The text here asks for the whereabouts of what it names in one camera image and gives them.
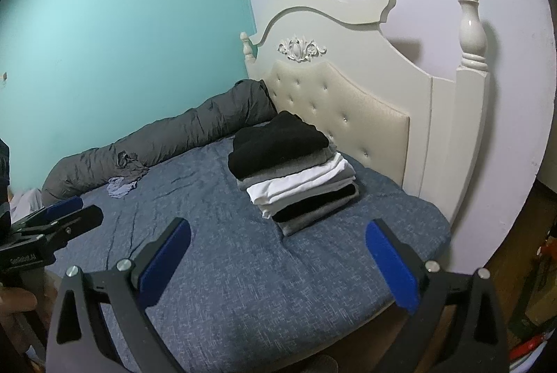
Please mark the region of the left hand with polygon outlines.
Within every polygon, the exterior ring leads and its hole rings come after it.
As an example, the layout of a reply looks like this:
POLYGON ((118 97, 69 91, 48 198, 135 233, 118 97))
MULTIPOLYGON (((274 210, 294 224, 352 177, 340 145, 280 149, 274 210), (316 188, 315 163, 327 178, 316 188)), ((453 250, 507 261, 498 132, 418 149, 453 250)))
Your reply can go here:
POLYGON ((34 311, 37 304, 36 297, 27 290, 1 287, 1 326, 19 355, 29 349, 30 342, 17 323, 16 316, 19 313, 34 311))

